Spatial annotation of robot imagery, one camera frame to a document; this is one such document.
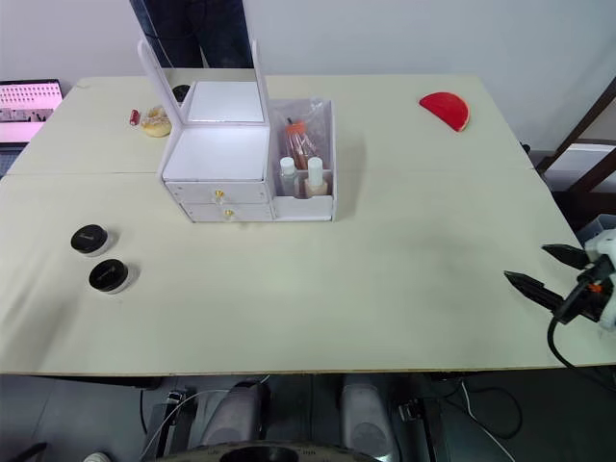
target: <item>white cosmetic organizer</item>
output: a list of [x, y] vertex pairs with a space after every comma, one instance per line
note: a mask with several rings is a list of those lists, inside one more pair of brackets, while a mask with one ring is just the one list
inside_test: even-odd
[[[289, 100], [269, 100], [256, 43], [256, 82], [196, 82], [181, 107], [146, 40], [138, 52], [172, 124], [158, 175], [190, 220], [331, 221], [338, 195], [334, 115], [325, 108], [326, 145], [320, 152], [330, 195], [300, 199], [279, 195], [284, 122], [274, 116]], [[311, 100], [294, 100], [301, 107]], [[307, 177], [300, 170], [299, 181]]]

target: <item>white table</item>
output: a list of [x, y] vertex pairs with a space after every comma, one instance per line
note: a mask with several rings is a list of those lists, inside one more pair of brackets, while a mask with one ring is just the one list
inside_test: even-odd
[[[155, 104], [144, 80], [80, 85], [88, 88], [68, 96], [0, 182], [0, 371], [558, 365], [546, 344], [549, 313], [502, 271], [526, 272], [564, 294], [576, 272], [540, 245], [575, 238], [477, 79], [270, 78], [272, 97], [336, 103], [341, 203], [333, 223], [189, 223], [152, 173], [164, 142], [125, 122], [138, 106], [132, 97]], [[106, 95], [120, 88], [108, 107]], [[456, 134], [415, 107], [435, 90], [469, 101], [467, 131]], [[82, 98], [104, 108], [92, 117], [108, 128], [86, 140], [94, 125], [87, 118], [62, 144], [74, 149], [61, 153], [55, 132], [87, 106]], [[116, 148], [103, 156], [109, 138]], [[95, 259], [68, 244], [90, 222], [119, 237]], [[126, 291], [103, 295], [88, 274], [112, 257], [141, 273]], [[575, 363], [616, 361], [616, 336], [589, 321], [562, 328], [556, 341]]]

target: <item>jar lid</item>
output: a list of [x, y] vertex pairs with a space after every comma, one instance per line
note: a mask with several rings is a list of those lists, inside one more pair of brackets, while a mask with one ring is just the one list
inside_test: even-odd
[[90, 273], [90, 285], [101, 292], [117, 289], [126, 280], [128, 268], [119, 260], [105, 260], [94, 267]]
[[107, 241], [107, 231], [97, 224], [88, 224], [79, 229], [70, 240], [70, 246], [80, 253], [92, 253]]

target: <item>tabletop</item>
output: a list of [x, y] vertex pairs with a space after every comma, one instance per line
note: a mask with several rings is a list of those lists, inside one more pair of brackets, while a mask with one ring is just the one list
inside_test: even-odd
[[[127, 78], [125, 87], [139, 80]], [[102, 104], [120, 82], [88, 79], [80, 86], [96, 89]], [[415, 95], [378, 105], [375, 95], [359, 90], [395, 87], [466, 89], [473, 111], [469, 131], [456, 134], [423, 117], [410, 106]], [[76, 151], [62, 157], [53, 142], [33, 141], [16, 172], [0, 182], [0, 371], [164, 375], [558, 366], [546, 344], [549, 313], [513, 289], [502, 271], [526, 272], [565, 294], [576, 272], [540, 245], [574, 244], [575, 237], [477, 79], [273, 77], [269, 91], [334, 100], [339, 218], [190, 223], [153, 174], [158, 163], [147, 158], [160, 159], [163, 143], [143, 139], [149, 150], [140, 147], [137, 161], [114, 168], [114, 159], [121, 163], [117, 154], [97, 163], [104, 139], [114, 136], [109, 127], [91, 132], [92, 149], [83, 156], [93, 165], [73, 163]], [[72, 93], [66, 106], [85, 106], [70, 103]], [[128, 97], [117, 104], [123, 99], [130, 106]], [[146, 90], [136, 98], [151, 104]], [[362, 114], [372, 104], [391, 118]], [[70, 118], [60, 109], [53, 116], [64, 119], [59, 127]], [[61, 131], [53, 117], [45, 132]], [[120, 144], [142, 136], [130, 127], [116, 130]], [[141, 146], [138, 140], [130, 142]], [[484, 143], [491, 145], [480, 148]], [[43, 150], [57, 162], [36, 162]], [[116, 236], [96, 258], [69, 246], [72, 233], [90, 222]], [[88, 285], [91, 268], [106, 258], [139, 271], [120, 294], [103, 295]], [[589, 321], [559, 330], [556, 341], [574, 363], [616, 361], [616, 336]]]

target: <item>bottle cap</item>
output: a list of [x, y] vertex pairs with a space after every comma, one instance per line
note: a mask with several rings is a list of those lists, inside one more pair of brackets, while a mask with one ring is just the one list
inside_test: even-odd
[[90, 273], [90, 285], [100, 292], [111, 292], [121, 286], [128, 277], [128, 268], [119, 260], [105, 260]]
[[70, 246], [79, 253], [93, 253], [107, 241], [107, 231], [97, 224], [88, 224], [77, 230], [70, 240]]
[[280, 170], [283, 175], [295, 174], [295, 161], [292, 157], [283, 157], [280, 159]]
[[308, 184], [317, 187], [323, 184], [323, 161], [320, 157], [308, 160]]

